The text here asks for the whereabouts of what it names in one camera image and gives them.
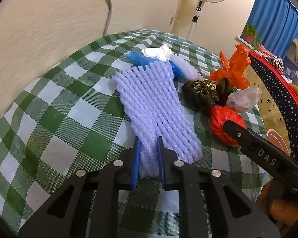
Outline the right hand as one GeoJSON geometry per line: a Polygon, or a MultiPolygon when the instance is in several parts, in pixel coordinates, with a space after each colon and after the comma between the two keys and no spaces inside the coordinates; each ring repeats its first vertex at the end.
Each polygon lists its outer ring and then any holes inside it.
{"type": "Polygon", "coordinates": [[[282,199],[274,199],[268,203],[270,195],[270,183],[267,182],[256,200],[256,205],[267,215],[271,215],[275,220],[283,222],[287,227],[292,227],[298,220],[298,204],[282,199]]]}

